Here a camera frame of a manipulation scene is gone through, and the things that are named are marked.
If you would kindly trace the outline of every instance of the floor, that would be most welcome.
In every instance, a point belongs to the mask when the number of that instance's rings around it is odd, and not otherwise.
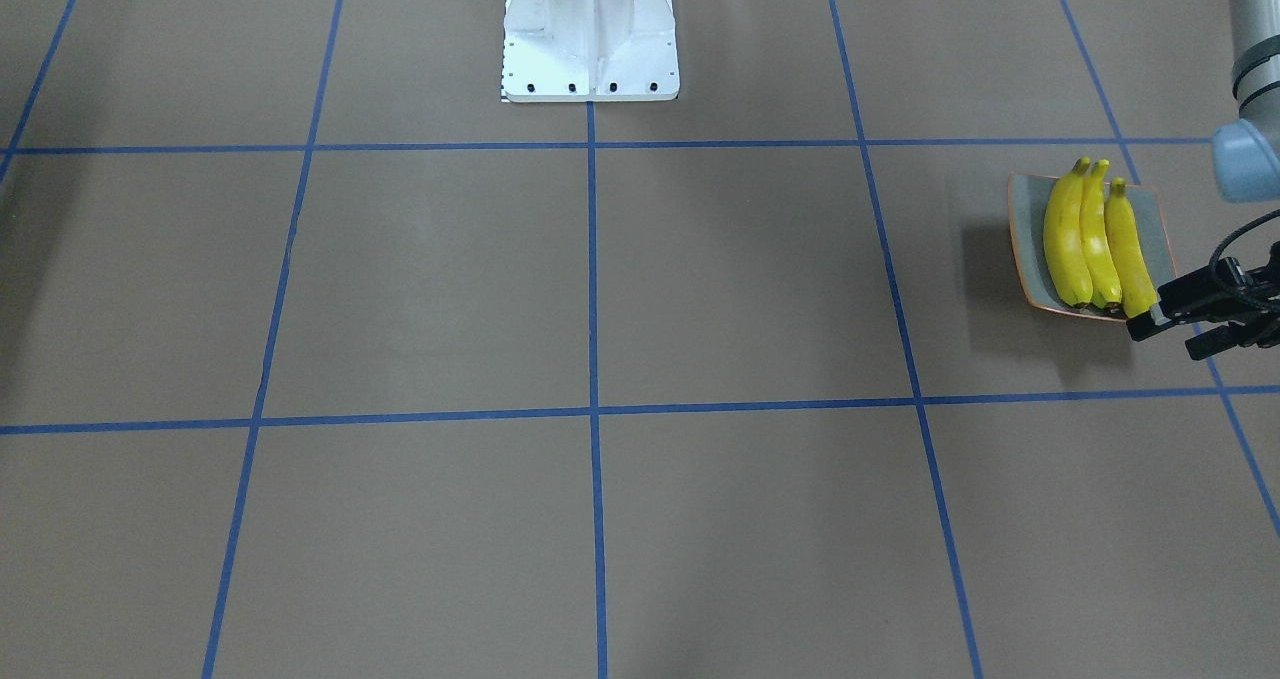
[[[1006,222],[1268,209],[1226,0],[675,4],[593,108],[502,0],[0,0],[0,676],[1274,676],[1280,355]]]

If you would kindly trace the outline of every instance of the cable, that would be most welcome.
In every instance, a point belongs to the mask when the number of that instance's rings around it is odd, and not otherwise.
[[[1226,234],[1226,238],[1222,240],[1222,242],[1217,245],[1217,249],[1213,250],[1213,255],[1208,258],[1208,266],[1210,266],[1208,275],[1210,278],[1212,278],[1212,282],[1215,286],[1217,286],[1217,288],[1226,292],[1231,299],[1239,301],[1245,306],[1252,306],[1253,309],[1261,311],[1270,311],[1271,314],[1280,314],[1280,301],[1267,301],[1257,299],[1249,296],[1239,287],[1226,286],[1226,282],[1222,281],[1222,277],[1217,274],[1217,263],[1220,259],[1222,259],[1222,252],[1226,251],[1226,247],[1230,246],[1231,242],[1276,218],[1280,218],[1280,209],[1276,209],[1275,211],[1268,211],[1267,214],[1263,214],[1262,217],[1253,219],[1252,222],[1244,224],[1243,227],[1231,232],[1230,234]]]

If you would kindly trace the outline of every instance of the banana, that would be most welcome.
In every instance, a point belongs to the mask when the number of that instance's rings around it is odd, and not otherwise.
[[[1080,246],[1080,205],[1084,201],[1084,174],[1089,158],[1075,163],[1059,178],[1044,210],[1044,260],[1059,299],[1069,306],[1084,306],[1093,300],[1093,279]]]
[[[1093,306],[1116,309],[1123,296],[1116,265],[1111,261],[1107,246],[1103,187],[1111,163],[1100,159],[1089,176],[1084,178],[1084,202],[1080,205],[1080,247],[1084,251],[1084,264],[1089,266],[1093,281]]]
[[[1111,182],[1111,199],[1106,204],[1107,243],[1111,259],[1115,260],[1120,286],[1124,290],[1124,315],[1133,319],[1147,311],[1160,295],[1147,273],[1147,260],[1142,258],[1142,245],[1138,242],[1138,222],[1133,217],[1133,205],[1125,196],[1124,179]]]

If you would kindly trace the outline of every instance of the plate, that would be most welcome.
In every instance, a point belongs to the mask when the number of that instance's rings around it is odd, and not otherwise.
[[[1124,314],[1110,314],[1094,306],[1075,309],[1057,297],[1048,264],[1044,263],[1044,209],[1055,182],[1057,177],[1038,174],[1014,173],[1009,177],[1009,233],[1014,242],[1014,261],[1018,264],[1023,293],[1029,305],[1044,311],[1082,319],[1124,322]],[[1156,190],[1138,184],[1129,184],[1128,196],[1151,283],[1160,287],[1178,277],[1160,196]]]

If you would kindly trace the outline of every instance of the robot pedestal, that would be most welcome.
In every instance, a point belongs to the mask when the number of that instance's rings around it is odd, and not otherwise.
[[[507,101],[662,101],[680,92],[671,0],[507,0]]]

